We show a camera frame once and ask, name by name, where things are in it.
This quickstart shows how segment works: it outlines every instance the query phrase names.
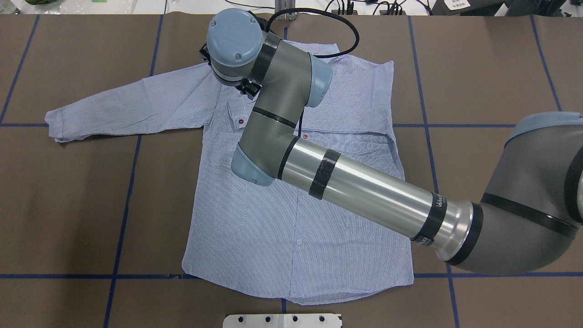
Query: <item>green object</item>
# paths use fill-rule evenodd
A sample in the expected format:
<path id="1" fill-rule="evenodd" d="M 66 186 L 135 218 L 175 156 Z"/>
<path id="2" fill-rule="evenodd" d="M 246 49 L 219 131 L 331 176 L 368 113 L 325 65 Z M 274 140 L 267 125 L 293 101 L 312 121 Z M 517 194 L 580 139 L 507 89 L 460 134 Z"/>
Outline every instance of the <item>green object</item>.
<path id="1" fill-rule="evenodd" d="M 57 0 L 25 0 L 29 5 L 46 5 Z"/>

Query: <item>black looped cable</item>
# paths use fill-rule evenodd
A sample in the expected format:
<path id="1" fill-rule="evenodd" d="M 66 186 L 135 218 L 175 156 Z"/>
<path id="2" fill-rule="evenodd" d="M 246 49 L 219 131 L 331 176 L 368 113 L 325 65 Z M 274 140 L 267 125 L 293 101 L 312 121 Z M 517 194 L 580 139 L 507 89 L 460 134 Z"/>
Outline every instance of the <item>black looped cable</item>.
<path id="1" fill-rule="evenodd" d="M 266 31 L 271 31 L 271 24 L 273 23 L 273 21 L 277 17 L 279 17 L 281 15 L 285 15 L 287 13 L 294 13 L 294 12 L 317 13 L 317 14 L 320 14 L 322 16 L 326 16 L 326 17 L 334 18 L 336 20 L 340 20 L 342 23 L 348 25 L 348 27 L 354 33 L 354 44 L 348 50 L 341 51 L 339 53 L 331 54 L 331 55 L 314 55 L 315 57 L 317 57 L 317 58 L 332 58 L 332 57 L 338 57 L 338 56 L 341 56 L 341 55 L 345 55 L 345 54 L 350 53 L 351 51 L 353 51 L 354 49 L 356 49 L 356 46 L 359 45 L 359 41 L 360 41 L 359 32 L 356 30 L 356 27 L 352 23 L 350 23 L 346 18 L 344 18 L 342 16 L 339 16 L 339 15 L 336 15 L 334 13 L 329 13 L 329 12 L 325 12 L 325 11 L 321 11 L 319 9 L 313 9 L 313 8 L 289 8 L 289 9 L 284 9 L 282 11 L 278 11 L 278 12 L 274 13 L 273 16 L 271 16 L 271 18 L 267 21 L 267 25 L 265 26 L 265 30 Z"/>

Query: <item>label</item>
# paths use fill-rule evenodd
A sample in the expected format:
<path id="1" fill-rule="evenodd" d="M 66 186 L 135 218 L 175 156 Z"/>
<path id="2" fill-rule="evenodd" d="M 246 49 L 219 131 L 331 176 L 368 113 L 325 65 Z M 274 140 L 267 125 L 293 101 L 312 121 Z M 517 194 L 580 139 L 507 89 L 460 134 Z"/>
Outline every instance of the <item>label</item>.
<path id="1" fill-rule="evenodd" d="M 444 2 L 451 11 L 470 7 L 468 0 L 444 0 Z"/>

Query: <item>shirt sleeve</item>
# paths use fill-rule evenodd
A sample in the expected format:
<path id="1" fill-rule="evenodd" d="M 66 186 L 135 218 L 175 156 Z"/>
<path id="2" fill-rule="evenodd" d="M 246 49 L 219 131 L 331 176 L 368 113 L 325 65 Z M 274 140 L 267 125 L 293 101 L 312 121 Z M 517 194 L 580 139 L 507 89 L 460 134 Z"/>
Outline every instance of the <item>shirt sleeve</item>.
<path id="1" fill-rule="evenodd" d="M 51 110 L 45 116 L 56 142 L 90 135 L 150 134 L 210 122 L 221 84 L 208 64 L 151 76 Z"/>

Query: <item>light blue shirt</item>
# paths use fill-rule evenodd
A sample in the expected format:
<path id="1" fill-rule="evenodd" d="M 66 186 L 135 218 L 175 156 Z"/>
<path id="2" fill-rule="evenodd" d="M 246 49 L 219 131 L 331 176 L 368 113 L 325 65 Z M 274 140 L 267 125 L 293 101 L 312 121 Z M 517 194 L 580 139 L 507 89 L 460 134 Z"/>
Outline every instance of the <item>light blue shirt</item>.
<path id="1" fill-rule="evenodd" d="M 312 53 L 336 45 L 299 44 Z M 304 112 L 301 137 L 404 179 L 392 129 L 393 62 L 332 58 L 322 103 Z M 206 64 L 156 75 L 50 111 L 57 142 L 93 134 L 204 127 L 182 267 L 188 274 L 299 304 L 349 301 L 413 283 L 410 241 L 276 180 L 256 186 L 230 170 L 254 102 L 221 85 Z"/>

